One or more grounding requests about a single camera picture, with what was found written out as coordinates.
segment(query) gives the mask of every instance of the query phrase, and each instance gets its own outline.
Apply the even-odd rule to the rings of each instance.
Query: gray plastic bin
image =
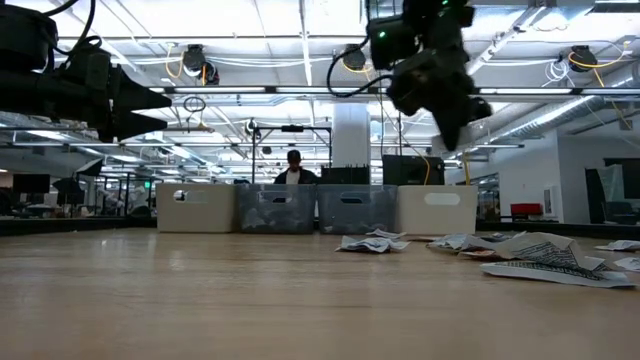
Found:
[[[315,185],[238,185],[238,216],[243,233],[313,233]]]
[[[395,231],[398,187],[394,185],[319,185],[320,232],[364,234]]]

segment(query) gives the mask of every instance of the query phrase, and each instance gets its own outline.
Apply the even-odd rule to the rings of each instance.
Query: person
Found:
[[[274,184],[316,184],[318,183],[318,177],[309,170],[305,170],[300,166],[300,151],[291,150],[287,153],[287,162],[289,162],[289,168],[287,171],[278,175]]]

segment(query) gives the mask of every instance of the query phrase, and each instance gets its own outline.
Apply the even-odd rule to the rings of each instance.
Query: storage bin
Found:
[[[477,186],[400,186],[398,231],[411,235],[473,234]]]
[[[313,233],[315,185],[238,185],[240,230],[256,234]]]
[[[234,229],[233,185],[157,184],[158,230],[228,233]]]
[[[394,185],[319,185],[320,232],[395,231],[397,191]]]

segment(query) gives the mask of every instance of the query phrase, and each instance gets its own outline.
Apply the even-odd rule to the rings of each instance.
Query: black monitor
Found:
[[[13,174],[13,192],[21,194],[48,194],[51,187],[49,174]]]
[[[439,157],[384,155],[382,157],[383,183],[385,185],[424,185],[427,164],[431,170],[427,185],[444,185],[444,161]]]

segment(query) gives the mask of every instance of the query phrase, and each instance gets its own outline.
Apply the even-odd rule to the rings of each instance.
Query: dark shirt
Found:
[[[316,176],[316,174],[312,173],[309,170],[305,170],[300,168],[300,179],[298,180],[298,184],[299,185],[311,185],[311,184],[317,184],[318,183],[318,177]],[[274,181],[274,184],[286,184],[287,183],[287,173],[289,172],[289,170],[283,172],[282,174],[278,175],[278,177],[276,178],[276,181]]]

